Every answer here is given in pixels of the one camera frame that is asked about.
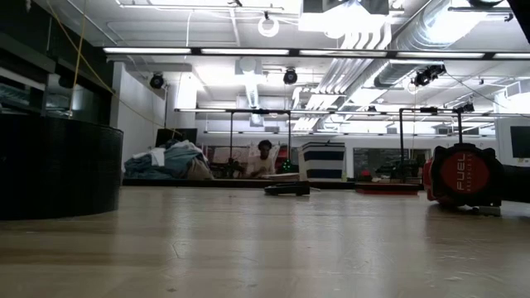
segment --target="striped box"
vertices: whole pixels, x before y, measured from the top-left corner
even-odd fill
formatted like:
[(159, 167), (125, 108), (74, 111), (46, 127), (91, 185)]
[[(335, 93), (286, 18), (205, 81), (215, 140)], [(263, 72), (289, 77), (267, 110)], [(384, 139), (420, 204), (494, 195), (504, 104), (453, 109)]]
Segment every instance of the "striped box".
[(298, 149), (300, 179), (341, 182), (345, 145), (338, 142), (309, 142)]

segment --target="black curved wall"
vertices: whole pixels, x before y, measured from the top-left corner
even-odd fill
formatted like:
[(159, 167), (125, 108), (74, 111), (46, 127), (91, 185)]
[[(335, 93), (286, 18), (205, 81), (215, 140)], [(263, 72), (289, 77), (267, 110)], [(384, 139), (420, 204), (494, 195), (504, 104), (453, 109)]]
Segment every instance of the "black curved wall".
[(0, 220), (117, 209), (122, 145), (111, 127), (0, 114)]

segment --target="pile of clothes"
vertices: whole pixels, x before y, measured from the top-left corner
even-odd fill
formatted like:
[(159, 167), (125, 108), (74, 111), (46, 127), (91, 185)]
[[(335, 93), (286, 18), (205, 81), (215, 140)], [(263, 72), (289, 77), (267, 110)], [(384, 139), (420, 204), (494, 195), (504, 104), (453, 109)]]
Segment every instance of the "pile of clothes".
[(202, 151), (189, 141), (170, 140), (125, 162), (126, 179), (214, 179)]

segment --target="blue fabric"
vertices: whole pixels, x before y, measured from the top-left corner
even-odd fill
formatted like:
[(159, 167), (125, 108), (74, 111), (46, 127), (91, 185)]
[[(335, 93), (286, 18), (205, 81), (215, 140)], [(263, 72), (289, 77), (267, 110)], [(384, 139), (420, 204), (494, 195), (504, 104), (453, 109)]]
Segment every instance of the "blue fabric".
[(183, 179), (190, 169), (191, 161), (202, 153), (185, 149), (170, 148), (164, 152), (165, 166), (152, 166), (151, 154), (140, 158), (131, 158), (125, 162), (125, 178), (128, 179)]

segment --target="person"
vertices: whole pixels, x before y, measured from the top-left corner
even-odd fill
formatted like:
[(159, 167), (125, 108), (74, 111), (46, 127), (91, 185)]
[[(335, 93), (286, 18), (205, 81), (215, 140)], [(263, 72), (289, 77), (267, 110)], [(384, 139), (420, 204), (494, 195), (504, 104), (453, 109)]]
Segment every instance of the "person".
[(274, 175), (272, 157), (269, 155), (272, 144), (263, 140), (258, 144), (259, 156), (253, 156), (248, 161), (247, 172), (249, 178), (261, 178), (264, 175)]

